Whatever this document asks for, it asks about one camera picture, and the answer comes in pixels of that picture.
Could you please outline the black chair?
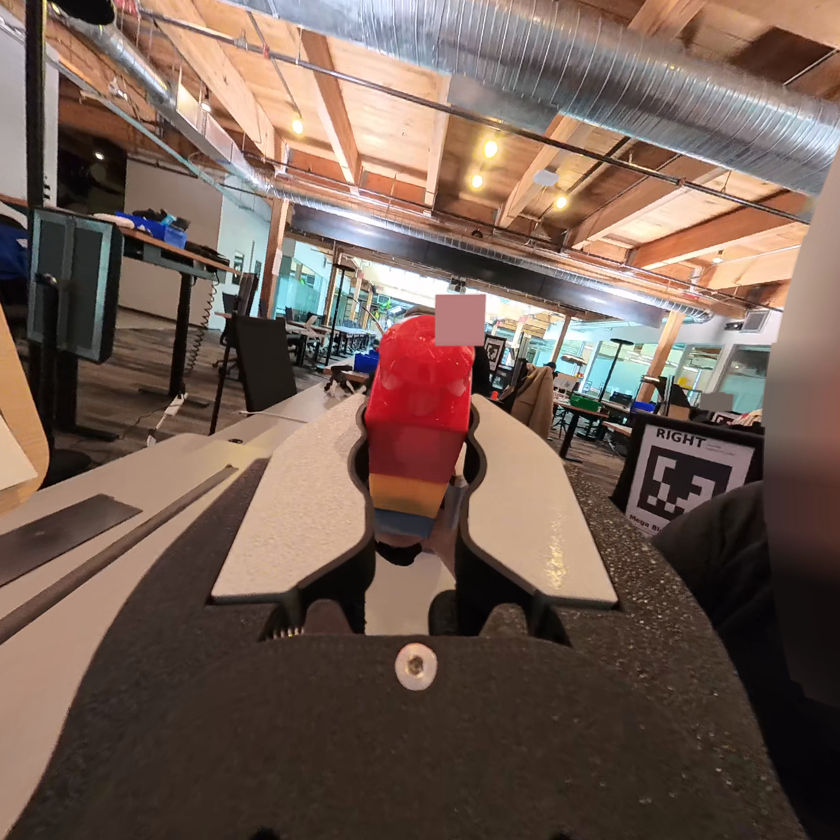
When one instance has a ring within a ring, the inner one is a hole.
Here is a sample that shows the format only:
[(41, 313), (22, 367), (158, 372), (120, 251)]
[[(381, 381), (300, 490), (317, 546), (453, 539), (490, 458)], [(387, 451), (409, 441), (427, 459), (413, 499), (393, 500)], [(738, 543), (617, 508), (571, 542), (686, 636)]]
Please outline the black chair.
[(235, 314), (230, 329), (248, 413), (265, 411), (298, 393), (282, 320)]

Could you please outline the brown coat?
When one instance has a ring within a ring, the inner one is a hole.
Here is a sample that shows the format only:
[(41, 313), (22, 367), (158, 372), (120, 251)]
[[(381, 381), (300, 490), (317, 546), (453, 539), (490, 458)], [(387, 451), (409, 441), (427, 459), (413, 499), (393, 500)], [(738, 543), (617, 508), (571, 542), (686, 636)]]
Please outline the brown coat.
[(530, 373), (512, 404), (511, 416), (531, 429), (543, 441), (550, 436), (553, 424), (553, 376), (549, 365)]

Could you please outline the silver ventilation duct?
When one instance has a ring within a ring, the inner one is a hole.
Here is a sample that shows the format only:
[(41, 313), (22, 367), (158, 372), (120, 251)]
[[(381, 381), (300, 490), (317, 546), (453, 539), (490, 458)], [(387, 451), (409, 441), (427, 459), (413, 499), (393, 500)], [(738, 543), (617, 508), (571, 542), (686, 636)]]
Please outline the silver ventilation duct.
[(256, 1), (228, 5), (554, 113), (818, 196), (838, 106), (647, 38), (575, 2)]

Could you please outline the person's right hand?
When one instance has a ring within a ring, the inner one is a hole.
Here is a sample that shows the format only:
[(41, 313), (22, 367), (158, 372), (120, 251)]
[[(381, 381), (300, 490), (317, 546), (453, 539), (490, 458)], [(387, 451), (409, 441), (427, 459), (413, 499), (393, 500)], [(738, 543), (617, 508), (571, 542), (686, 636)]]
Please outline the person's right hand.
[(376, 531), (374, 544), (377, 554), (394, 566), (411, 566), (422, 553), (434, 554), (455, 577), (455, 528), (448, 528), (437, 521), (428, 536), (421, 539), (415, 534)]

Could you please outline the person's black shirt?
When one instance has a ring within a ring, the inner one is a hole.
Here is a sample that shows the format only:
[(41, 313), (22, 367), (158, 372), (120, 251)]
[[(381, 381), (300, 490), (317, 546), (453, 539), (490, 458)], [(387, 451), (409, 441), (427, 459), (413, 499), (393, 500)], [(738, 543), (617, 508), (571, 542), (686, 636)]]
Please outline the person's black shirt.
[(762, 481), (701, 503), (667, 524), (651, 543), (727, 649), (771, 749), (779, 638)]

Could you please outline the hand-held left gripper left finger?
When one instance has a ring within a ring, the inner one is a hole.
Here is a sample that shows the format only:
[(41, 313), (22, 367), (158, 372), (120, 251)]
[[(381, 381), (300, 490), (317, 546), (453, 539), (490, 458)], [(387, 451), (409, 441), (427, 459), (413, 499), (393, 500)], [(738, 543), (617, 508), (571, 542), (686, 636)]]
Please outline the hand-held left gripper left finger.
[(268, 460), (212, 589), (215, 604), (329, 598), (364, 607), (375, 573), (374, 510), (356, 457), (363, 395), (302, 425)]

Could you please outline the black floor lamp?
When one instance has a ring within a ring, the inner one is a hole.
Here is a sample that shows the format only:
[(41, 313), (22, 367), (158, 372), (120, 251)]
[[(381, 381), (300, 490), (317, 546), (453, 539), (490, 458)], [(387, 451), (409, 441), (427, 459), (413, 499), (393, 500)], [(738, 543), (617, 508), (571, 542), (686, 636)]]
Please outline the black floor lamp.
[(605, 380), (602, 384), (602, 388), (601, 388), (601, 390), (598, 394), (598, 397), (597, 397), (598, 403), (601, 403), (604, 400), (606, 390), (607, 390), (607, 386), (609, 386), (610, 380), (612, 379), (614, 370), (616, 368), (616, 363), (618, 362), (618, 358), (619, 358), (622, 350), (627, 346), (633, 346), (634, 345), (633, 341), (627, 340), (627, 339), (612, 338), (612, 339), (610, 339), (610, 341), (616, 346), (616, 351), (614, 353), (611, 366), (610, 366), (610, 368), (609, 368), (609, 370), (606, 374)]

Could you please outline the black rectangular pad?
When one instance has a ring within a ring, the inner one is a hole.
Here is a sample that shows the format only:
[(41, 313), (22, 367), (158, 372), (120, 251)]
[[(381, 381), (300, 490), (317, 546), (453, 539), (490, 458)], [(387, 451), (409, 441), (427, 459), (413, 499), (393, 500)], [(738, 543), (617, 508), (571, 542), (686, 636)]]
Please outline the black rectangular pad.
[(36, 570), (123, 522), (141, 509), (98, 494), (1, 535), (1, 586)]

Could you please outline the orange mega block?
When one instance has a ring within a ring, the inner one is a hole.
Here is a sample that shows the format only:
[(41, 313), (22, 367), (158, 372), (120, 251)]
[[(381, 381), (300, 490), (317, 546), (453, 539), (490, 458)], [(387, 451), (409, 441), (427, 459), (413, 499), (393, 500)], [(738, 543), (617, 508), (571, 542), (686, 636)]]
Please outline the orange mega block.
[(443, 503), (448, 481), (429, 481), (371, 473), (369, 488), (374, 508), (435, 519)]

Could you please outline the black white pattern sign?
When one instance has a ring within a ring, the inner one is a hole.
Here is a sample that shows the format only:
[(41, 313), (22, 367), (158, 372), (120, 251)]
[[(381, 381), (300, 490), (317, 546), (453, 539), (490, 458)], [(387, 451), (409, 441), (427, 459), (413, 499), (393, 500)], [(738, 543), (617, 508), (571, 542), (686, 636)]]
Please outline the black white pattern sign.
[(763, 434), (657, 415), (636, 420), (610, 497), (649, 538), (700, 504), (763, 477)]

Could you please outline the red mega block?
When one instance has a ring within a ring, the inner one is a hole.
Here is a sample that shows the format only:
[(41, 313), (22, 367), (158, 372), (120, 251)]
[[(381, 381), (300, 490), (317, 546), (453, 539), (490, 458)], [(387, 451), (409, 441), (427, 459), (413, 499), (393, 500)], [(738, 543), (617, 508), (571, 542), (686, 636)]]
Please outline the red mega block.
[(437, 346), (423, 314), (388, 329), (364, 414), (370, 473), (444, 483), (465, 443), (475, 351)]

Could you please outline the wooden standing desk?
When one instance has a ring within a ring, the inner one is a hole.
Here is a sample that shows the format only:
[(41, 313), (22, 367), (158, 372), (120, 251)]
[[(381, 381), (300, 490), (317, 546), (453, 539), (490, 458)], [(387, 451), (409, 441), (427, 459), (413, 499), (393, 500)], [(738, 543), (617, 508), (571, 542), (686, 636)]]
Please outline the wooden standing desk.
[(164, 390), (142, 389), (141, 392), (168, 400), (184, 397), (186, 396), (187, 339), (194, 281), (198, 279), (216, 281), (226, 273), (234, 274), (235, 269), (223, 259), (213, 259), (186, 248), (168, 245), (135, 228), (123, 227), (120, 225), (121, 222), (126, 222), (126, 220), (117, 218), (116, 222), (111, 223), (116, 224), (123, 235), (122, 259), (127, 258), (145, 266), (173, 271), (180, 280), (169, 384)]

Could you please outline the wooden display board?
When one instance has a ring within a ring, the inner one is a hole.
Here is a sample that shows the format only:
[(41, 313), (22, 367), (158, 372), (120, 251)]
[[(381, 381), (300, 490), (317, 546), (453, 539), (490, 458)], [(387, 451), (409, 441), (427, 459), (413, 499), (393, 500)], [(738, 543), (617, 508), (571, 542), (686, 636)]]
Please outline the wooden display board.
[(1, 513), (22, 505), (41, 488), (49, 468), (49, 445), (16, 345), (1, 314), (1, 414), (37, 470), (38, 477), (1, 491)]

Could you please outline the blue mega block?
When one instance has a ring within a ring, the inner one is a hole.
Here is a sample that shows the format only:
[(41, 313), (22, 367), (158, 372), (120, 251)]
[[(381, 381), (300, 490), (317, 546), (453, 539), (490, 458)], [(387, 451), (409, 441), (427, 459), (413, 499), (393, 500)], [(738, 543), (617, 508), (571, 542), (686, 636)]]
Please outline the blue mega block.
[(378, 533), (385, 533), (422, 540), (429, 537), (435, 524), (435, 518), (417, 514), (374, 509), (374, 527)]

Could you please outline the blue jacket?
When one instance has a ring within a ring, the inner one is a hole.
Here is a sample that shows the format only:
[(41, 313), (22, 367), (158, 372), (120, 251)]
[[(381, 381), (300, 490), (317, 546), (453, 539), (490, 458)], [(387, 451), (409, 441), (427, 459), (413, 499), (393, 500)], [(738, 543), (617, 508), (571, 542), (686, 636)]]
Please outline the blue jacket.
[(29, 278), (28, 232), (22, 227), (1, 223), (1, 281), (27, 281)]

